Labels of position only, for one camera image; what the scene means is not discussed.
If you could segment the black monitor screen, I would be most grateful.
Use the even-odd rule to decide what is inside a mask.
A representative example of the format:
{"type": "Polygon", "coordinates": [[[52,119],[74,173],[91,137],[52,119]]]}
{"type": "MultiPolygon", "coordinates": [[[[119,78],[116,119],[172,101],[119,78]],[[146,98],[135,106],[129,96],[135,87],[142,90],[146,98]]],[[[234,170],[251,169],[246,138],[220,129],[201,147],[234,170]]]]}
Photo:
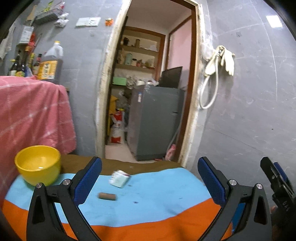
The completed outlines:
{"type": "Polygon", "coordinates": [[[178,88],[182,66],[164,70],[159,79],[159,87],[178,88]]]}

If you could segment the green box on shelf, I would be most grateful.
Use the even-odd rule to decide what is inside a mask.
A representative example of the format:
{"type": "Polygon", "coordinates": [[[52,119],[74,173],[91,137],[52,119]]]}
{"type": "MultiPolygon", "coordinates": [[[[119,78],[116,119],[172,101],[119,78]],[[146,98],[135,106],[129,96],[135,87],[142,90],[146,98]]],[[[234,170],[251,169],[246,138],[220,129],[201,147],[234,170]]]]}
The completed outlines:
{"type": "Polygon", "coordinates": [[[127,83],[127,78],[125,78],[125,77],[114,77],[112,79],[113,85],[126,86],[126,83],[127,83]]]}

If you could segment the grey washing machine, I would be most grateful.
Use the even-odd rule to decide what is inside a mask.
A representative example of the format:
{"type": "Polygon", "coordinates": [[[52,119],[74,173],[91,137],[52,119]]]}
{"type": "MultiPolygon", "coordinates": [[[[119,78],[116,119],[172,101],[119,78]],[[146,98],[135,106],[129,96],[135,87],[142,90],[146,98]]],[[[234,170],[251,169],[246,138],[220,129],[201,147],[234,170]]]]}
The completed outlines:
{"type": "Polygon", "coordinates": [[[127,145],[137,161],[166,155],[181,122],[185,92],[153,85],[132,91],[127,126],[127,145]]]}

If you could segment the blue orange brown table cloth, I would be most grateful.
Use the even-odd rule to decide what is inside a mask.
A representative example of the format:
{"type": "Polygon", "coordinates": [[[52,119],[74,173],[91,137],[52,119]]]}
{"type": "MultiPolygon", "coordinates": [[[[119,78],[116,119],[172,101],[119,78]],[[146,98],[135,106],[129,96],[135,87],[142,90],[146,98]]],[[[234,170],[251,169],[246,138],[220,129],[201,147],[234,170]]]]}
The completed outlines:
{"type": "Polygon", "coordinates": [[[198,240],[220,206],[190,171],[173,163],[103,162],[103,170],[80,210],[102,240],[198,240]],[[109,184],[122,170],[130,179],[109,184]],[[98,198],[100,192],[116,201],[98,198]]]}

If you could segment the large cooking oil jug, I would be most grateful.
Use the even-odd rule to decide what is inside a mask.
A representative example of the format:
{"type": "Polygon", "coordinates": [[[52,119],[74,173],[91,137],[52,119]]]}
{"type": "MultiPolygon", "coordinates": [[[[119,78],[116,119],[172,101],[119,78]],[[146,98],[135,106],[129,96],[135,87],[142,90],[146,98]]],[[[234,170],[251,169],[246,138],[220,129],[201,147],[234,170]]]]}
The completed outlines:
{"type": "Polygon", "coordinates": [[[64,51],[59,41],[41,57],[37,79],[59,84],[63,64],[64,51]]]}

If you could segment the yellow plastic bowl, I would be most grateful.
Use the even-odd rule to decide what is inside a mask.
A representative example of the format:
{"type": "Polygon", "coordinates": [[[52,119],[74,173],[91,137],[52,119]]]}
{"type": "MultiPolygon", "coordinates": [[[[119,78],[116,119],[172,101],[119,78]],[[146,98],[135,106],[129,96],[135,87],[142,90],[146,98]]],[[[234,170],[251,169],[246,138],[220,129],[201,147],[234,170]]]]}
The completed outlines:
{"type": "Polygon", "coordinates": [[[15,165],[23,179],[32,186],[53,184],[61,171],[61,154],[50,146],[30,146],[15,156],[15,165]]]}

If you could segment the yellow bag in pantry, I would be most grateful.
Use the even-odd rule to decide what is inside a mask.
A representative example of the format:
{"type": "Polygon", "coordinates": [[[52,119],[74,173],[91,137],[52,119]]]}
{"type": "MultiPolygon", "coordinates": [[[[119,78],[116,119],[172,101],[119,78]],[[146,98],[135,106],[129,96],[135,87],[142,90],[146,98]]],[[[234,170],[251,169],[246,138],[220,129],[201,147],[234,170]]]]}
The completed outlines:
{"type": "Polygon", "coordinates": [[[110,134],[111,116],[116,114],[116,101],[117,100],[118,100],[117,97],[111,95],[110,102],[109,102],[109,109],[108,109],[108,118],[107,118],[107,135],[110,134]]]}

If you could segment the wall rack shelf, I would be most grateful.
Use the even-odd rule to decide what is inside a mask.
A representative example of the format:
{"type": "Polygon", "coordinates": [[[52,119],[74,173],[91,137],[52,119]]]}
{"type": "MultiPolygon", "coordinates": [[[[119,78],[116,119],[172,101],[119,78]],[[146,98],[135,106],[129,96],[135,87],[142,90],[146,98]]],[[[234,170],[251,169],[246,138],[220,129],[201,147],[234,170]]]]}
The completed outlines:
{"type": "Polygon", "coordinates": [[[56,21],[58,20],[60,15],[62,15],[62,13],[63,13],[62,9],[58,9],[58,8],[51,9],[47,12],[37,15],[36,18],[34,19],[34,24],[41,25],[51,21],[56,21]]]}

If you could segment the brown cork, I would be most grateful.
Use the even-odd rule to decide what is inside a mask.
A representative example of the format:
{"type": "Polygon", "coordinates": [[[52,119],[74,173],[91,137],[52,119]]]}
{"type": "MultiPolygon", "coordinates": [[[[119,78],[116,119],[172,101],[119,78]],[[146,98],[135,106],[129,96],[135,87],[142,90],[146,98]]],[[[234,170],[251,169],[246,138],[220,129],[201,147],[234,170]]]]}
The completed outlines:
{"type": "Polygon", "coordinates": [[[115,194],[104,193],[104,192],[100,192],[98,194],[98,198],[103,199],[103,200],[112,200],[112,201],[117,200],[117,196],[115,194]]]}

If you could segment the red white sack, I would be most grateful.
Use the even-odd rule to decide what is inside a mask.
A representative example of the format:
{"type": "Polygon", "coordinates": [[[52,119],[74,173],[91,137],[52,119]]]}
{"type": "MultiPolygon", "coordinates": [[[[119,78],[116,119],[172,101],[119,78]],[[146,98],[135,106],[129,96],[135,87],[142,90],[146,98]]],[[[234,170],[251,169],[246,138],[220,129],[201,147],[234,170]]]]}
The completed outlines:
{"type": "Polygon", "coordinates": [[[113,144],[124,144],[125,143],[125,123],[124,123],[124,112],[117,110],[111,117],[111,128],[109,135],[109,142],[113,144]]]}

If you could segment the hanging beige towel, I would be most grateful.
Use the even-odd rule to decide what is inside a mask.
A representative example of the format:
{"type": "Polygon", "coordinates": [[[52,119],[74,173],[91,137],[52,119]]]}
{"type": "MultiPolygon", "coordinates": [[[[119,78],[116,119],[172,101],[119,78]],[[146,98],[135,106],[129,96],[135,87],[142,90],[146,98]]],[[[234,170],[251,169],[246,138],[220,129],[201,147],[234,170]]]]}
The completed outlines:
{"type": "Polygon", "coordinates": [[[6,54],[11,51],[12,41],[13,41],[13,34],[15,30],[15,23],[11,25],[9,28],[8,35],[5,39],[2,40],[0,45],[0,60],[1,62],[5,58],[6,54]]]}

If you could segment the wooden shelf unit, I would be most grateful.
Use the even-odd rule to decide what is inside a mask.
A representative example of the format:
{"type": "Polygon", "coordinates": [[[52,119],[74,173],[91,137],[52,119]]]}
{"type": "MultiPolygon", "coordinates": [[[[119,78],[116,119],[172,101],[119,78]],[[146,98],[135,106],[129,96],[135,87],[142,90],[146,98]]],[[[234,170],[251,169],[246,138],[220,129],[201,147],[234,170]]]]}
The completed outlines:
{"type": "Polygon", "coordinates": [[[114,75],[158,80],[162,71],[165,38],[161,33],[126,26],[117,51],[114,75]]]}

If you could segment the pink checked cloth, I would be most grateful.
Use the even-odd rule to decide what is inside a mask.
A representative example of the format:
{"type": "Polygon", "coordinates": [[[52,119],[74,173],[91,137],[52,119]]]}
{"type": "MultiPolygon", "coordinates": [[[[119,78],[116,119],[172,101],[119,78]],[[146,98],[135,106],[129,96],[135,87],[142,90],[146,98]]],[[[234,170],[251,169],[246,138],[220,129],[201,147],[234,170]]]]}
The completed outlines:
{"type": "Polygon", "coordinates": [[[66,88],[28,77],[1,76],[1,200],[18,175],[14,159],[29,146],[76,149],[66,88]]]}

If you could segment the orange wall hook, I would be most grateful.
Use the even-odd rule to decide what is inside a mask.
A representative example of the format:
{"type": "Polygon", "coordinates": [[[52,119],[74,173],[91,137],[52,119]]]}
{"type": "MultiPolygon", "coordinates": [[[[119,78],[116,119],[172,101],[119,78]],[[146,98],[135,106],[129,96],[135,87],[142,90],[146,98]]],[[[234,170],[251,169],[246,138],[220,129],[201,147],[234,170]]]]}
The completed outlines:
{"type": "Polygon", "coordinates": [[[111,26],[112,24],[113,24],[113,19],[112,19],[112,18],[107,18],[107,19],[105,20],[105,25],[106,25],[107,27],[111,26]]]}

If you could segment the white rubber gloves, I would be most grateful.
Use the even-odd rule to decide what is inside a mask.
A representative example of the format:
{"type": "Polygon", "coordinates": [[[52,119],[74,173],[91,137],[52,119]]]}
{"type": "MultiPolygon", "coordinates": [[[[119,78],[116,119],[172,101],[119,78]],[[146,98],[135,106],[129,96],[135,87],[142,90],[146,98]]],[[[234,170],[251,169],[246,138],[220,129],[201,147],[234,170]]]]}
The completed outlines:
{"type": "Polygon", "coordinates": [[[219,45],[213,52],[212,57],[210,58],[209,62],[207,63],[205,67],[205,75],[212,75],[216,72],[217,65],[216,60],[218,60],[218,64],[221,65],[221,67],[225,67],[226,72],[230,76],[234,75],[234,57],[235,54],[226,49],[225,46],[219,45]]]}

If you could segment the white carton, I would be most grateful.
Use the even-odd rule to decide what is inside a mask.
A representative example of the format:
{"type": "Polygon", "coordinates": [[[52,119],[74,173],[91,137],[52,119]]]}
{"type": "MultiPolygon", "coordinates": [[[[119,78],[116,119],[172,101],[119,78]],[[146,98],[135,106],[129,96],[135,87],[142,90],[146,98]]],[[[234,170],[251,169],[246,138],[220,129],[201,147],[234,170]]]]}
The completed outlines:
{"type": "Polygon", "coordinates": [[[122,188],[130,179],[130,174],[122,170],[116,170],[112,173],[109,184],[118,188],[122,188]]]}

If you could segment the dark sauce bottle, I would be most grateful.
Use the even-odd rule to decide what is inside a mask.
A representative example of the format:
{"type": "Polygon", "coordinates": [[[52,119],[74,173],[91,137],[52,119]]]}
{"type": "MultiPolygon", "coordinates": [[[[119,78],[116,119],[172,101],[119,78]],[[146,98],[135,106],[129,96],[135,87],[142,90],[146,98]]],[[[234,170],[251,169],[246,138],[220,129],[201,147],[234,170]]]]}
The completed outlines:
{"type": "Polygon", "coordinates": [[[18,62],[18,67],[16,70],[16,77],[25,77],[26,76],[26,64],[27,64],[27,58],[29,56],[30,47],[27,46],[23,52],[23,58],[22,61],[18,62]]]}

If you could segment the white wall switch panel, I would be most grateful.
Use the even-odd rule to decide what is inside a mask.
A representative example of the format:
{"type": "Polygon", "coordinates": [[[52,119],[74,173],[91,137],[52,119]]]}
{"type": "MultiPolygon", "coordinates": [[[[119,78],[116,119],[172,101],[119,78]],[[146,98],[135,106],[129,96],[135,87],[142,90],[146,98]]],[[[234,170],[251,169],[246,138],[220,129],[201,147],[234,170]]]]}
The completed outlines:
{"type": "Polygon", "coordinates": [[[97,27],[101,18],[93,17],[93,18],[79,18],[76,22],[75,27],[97,27]]]}

